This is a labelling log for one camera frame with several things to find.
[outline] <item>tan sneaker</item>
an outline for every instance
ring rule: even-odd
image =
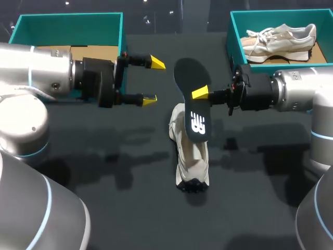
[[[248,37],[241,38],[247,60],[263,63],[271,56],[282,56],[289,60],[307,61],[309,51],[316,41],[316,26],[291,28],[282,24],[261,32],[247,31]]]

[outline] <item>shoe sole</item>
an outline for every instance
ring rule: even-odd
[[[263,63],[268,58],[272,56],[280,56],[287,60],[294,60],[294,61],[308,61],[310,58],[311,51],[304,51],[304,52],[275,52],[268,56],[245,56],[246,60],[252,61],[254,63]]]
[[[175,135],[173,132],[173,128],[170,125],[169,126],[169,137],[170,139],[177,144],[176,139],[175,139]],[[204,179],[203,182],[200,182],[197,178],[193,178],[189,181],[184,181],[180,172],[180,167],[179,164],[177,164],[177,170],[176,170],[176,187],[180,190],[182,190],[183,192],[188,192],[188,193],[198,193],[198,192],[204,192],[206,189],[208,189],[208,185],[206,183],[207,179],[208,179],[208,173]]]

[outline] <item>gray robot arm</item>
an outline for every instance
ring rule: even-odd
[[[0,151],[33,166],[47,156],[48,114],[44,100],[96,100],[99,107],[145,106],[155,95],[124,94],[123,74],[129,65],[165,69],[151,55],[122,53],[109,60],[72,60],[68,51],[0,43]]]
[[[0,249],[86,250],[91,221],[65,187],[0,152]]]
[[[29,91],[50,100],[79,93],[77,97],[86,101],[96,99],[98,106],[105,108],[120,104],[145,106],[156,101],[155,95],[120,92],[124,69],[129,65],[165,69],[151,55],[123,52],[114,63],[94,58],[78,61],[72,60],[68,51],[0,43],[0,86]]]
[[[242,110],[312,109],[312,165],[323,175],[300,204],[296,233],[302,250],[333,249],[333,67],[279,70],[272,78],[238,67],[230,89],[210,93],[212,104]]]

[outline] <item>teal box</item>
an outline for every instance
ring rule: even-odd
[[[127,50],[123,13],[21,15],[9,43],[32,46],[118,46]],[[126,72],[121,92],[126,90]]]
[[[313,23],[317,27],[317,43],[326,59],[326,64],[275,64],[251,65],[253,72],[273,75],[277,70],[333,66],[333,13],[330,9],[300,10],[255,10],[231,11],[226,49],[230,67],[234,72],[237,65],[247,64],[240,38],[247,36],[246,30],[260,32],[281,24],[293,28],[306,27]]]

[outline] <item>new balance logo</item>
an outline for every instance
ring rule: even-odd
[[[192,117],[192,120],[191,120],[191,127],[192,127],[192,130],[195,132],[195,133],[200,133],[200,134],[205,134],[206,133],[206,129],[205,129],[205,126],[204,126],[204,117],[196,114],[196,113],[193,113],[191,111],[191,117]]]

